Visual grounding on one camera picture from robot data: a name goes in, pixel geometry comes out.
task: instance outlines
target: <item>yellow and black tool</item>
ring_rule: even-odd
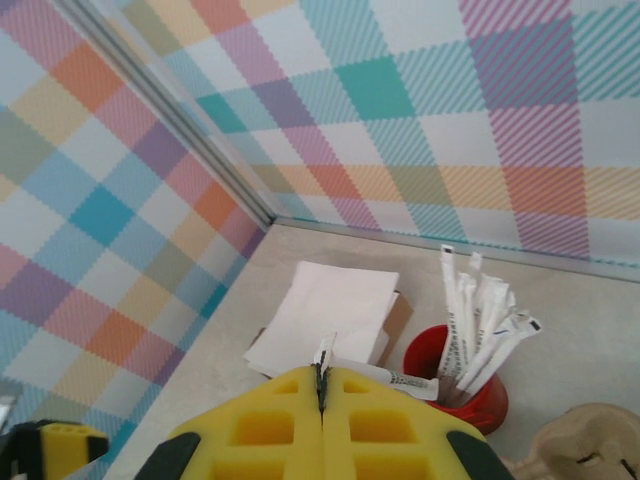
[[[107,436],[86,425],[51,420],[21,423],[0,436],[0,480],[61,480],[109,450]]]
[[[302,367],[176,428],[137,480],[512,480],[471,425],[351,370]]]

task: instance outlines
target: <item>yellow object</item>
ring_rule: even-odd
[[[318,410],[303,367],[182,424],[200,436],[183,480],[467,480],[447,440],[474,427],[351,370],[329,372]]]
[[[50,423],[40,429],[42,462],[47,480],[66,478],[75,470],[95,460],[91,452],[91,439],[104,439],[107,436],[86,425],[69,423]]]

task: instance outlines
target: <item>plaid wallpaper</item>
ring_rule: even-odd
[[[0,376],[102,477],[264,232],[45,0],[2,2]]]
[[[283,215],[640,266],[640,3],[117,3]]]

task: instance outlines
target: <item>white countertop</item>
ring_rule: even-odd
[[[106,478],[133,478],[174,427],[266,381],[242,355],[275,314],[300,260],[400,272],[414,314],[389,369],[402,368],[417,334],[446,320],[439,252],[273,226]],[[575,405],[608,402],[640,414],[640,285],[494,260],[483,271],[509,282],[518,305],[545,328],[499,372],[510,399],[505,423],[488,437],[499,455],[523,459],[535,432]]]

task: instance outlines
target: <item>cardboard egg carton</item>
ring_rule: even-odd
[[[614,405],[581,405],[544,426],[526,460],[504,463],[516,480],[638,480],[640,417]]]

